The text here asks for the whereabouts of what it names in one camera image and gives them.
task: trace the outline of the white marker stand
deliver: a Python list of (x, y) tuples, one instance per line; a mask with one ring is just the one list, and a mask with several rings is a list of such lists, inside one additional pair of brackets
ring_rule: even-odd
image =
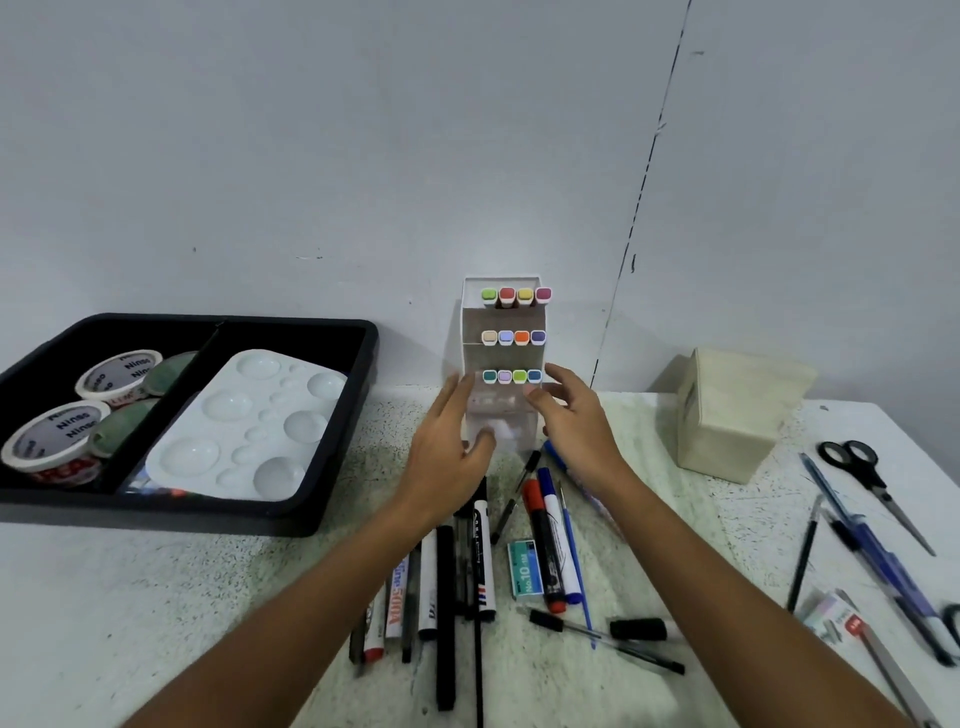
[(543, 369), (546, 346), (484, 346), (480, 334), (494, 331), (547, 331), (546, 310), (549, 305), (516, 308), (484, 306), (480, 291), (504, 286), (519, 289), (540, 286), (540, 276), (504, 278), (467, 277), (461, 303), (460, 341), (464, 352), (464, 371), (475, 372), (476, 381), (467, 404), (464, 439), (471, 443), (484, 426), (491, 427), (498, 451), (529, 453), (537, 444), (538, 413), (523, 397), (522, 384), (486, 384), (485, 369)]

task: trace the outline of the beige box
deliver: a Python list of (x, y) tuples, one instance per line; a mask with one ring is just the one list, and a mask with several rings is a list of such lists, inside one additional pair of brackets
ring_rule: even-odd
[(677, 464), (748, 482), (816, 378), (788, 359), (695, 350), (677, 390)]

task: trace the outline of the black tray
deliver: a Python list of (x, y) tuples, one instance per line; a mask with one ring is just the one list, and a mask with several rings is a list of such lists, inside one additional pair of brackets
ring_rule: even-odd
[[(7, 404), (0, 443), (36, 415), (78, 400), (77, 377), (116, 353), (199, 353), (93, 482), (48, 490), (0, 465), (0, 521), (308, 536), (320, 525), (370, 389), (377, 343), (376, 326), (359, 320), (123, 313), (83, 319), (0, 375), (0, 399)], [(188, 400), (245, 349), (269, 349), (348, 376), (297, 492), (276, 502), (117, 493)]]

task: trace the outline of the hand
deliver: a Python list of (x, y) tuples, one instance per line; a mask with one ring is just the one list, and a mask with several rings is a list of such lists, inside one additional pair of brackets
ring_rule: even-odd
[[(630, 466), (613, 440), (596, 392), (569, 369), (556, 364), (547, 364), (544, 369), (559, 383), (547, 382), (541, 388), (528, 384), (523, 394), (543, 415), (543, 434), (566, 465), (603, 500), (612, 485), (623, 481), (622, 473), (632, 472)], [(555, 397), (566, 402), (566, 407), (560, 406)]]
[(394, 500), (424, 532), (442, 523), (466, 503), (487, 474), (496, 440), (489, 430), (477, 435), (470, 452), (460, 439), (460, 423), (474, 375), (447, 379), (414, 433), (407, 467), (396, 487)]

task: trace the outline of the speckled table surface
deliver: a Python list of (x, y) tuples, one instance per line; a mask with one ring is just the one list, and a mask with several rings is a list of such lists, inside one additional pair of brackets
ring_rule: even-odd
[[(116, 724), (129, 715), (387, 497), (434, 391), (374, 389), (324, 522), (311, 538), (0, 524), (0, 724), (79, 728)], [(895, 495), (940, 552), (935, 565), (909, 537), (902, 538), (869, 494), (838, 482), (839, 474), (834, 484), (876, 522), (875, 530), (914, 571), (932, 601), (960, 601), (960, 537), (951, 529), (951, 512), (960, 512), (960, 491), (875, 406), (805, 402), (754, 481), (734, 486), (674, 465), (673, 398), (604, 394), (602, 399), (618, 444), (637, 473), (780, 602), (816, 492), (796, 453), (812, 452), (814, 443), (827, 438), (855, 436), (871, 443), (888, 468), (891, 488), (902, 484)], [(494, 516), (520, 467), (516, 456), (494, 459)], [(665, 616), (629, 549), (572, 487), (567, 501), (594, 623), (614, 616)], [(526, 519), (514, 517), (505, 539), (527, 533)], [(876, 586), (830, 538), (818, 537), (807, 586), (844, 586), (943, 724), (960, 725), (950, 722), (960, 716), (953, 673), (912, 641)], [(488, 725), (734, 725), (687, 647), (663, 649), (687, 664), (687, 676), (663, 677), (610, 650), (591, 651), (586, 640), (539, 630), (515, 610), (507, 571), (500, 548), (494, 560), (500, 611), (483, 633)], [(568, 616), (582, 617), (572, 610)], [(472, 632), (467, 624), (458, 630), (458, 700), (452, 713), (436, 711), (432, 646), (418, 648), (409, 666), (400, 662), (398, 649), (388, 651), (362, 678), (355, 677), (343, 649), (296, 725), (473, 725)], [(848, 659), (883, 685), (865, 655)]]

